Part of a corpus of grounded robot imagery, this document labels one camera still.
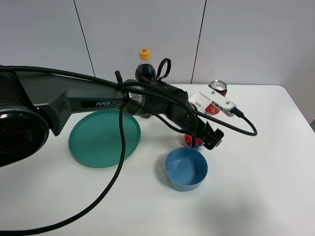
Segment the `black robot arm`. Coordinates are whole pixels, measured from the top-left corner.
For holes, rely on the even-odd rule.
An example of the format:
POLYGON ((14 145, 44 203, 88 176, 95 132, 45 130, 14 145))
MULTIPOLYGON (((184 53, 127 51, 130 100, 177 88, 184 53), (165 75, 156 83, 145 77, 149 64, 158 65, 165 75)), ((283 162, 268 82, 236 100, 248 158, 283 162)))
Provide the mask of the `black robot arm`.
POLYGON ((0 68, 0 164, 36 153, 52 132, 59 135, 72 114, 122 109, 131 116, 165 115, 182 133, 195 134, 207 149, 223 138, 193 113, 188 94, 160 80, 117 82, 31 66, 0 68))

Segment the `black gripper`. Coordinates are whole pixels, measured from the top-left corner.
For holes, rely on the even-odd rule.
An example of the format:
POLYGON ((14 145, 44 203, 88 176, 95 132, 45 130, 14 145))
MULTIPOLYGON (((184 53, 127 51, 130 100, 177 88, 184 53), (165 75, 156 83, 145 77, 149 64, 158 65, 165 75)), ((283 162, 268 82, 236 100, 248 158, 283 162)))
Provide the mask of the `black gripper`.
POLYGON ((188 112, 179 104, 184 104, 192 110, 191 105, 188 101, 188 93, 180 88, 174 87, 172 85, 166 84, 165 82, 151 83, 150 88, 145 88, 151 93, 163 95, 167 97, 171 95, 175 97, 178 101, 176 103, 164 100, 155 96, 144 95, 143 101, 143 117, 148 118, 150 116, 160 117, 161 114, 165 115, 170 121, 175 123, 178 128, 169 125, 164 119, 162 120, 170 128, 185 134, 195 134, 197 138, 200 138, 204 147, 208 150, 213 150, 217 147, 224 137, 224 133, 216 129, 215 131, 211 125, 206 122, 206 124, 198 118, 193 112, 188 112))

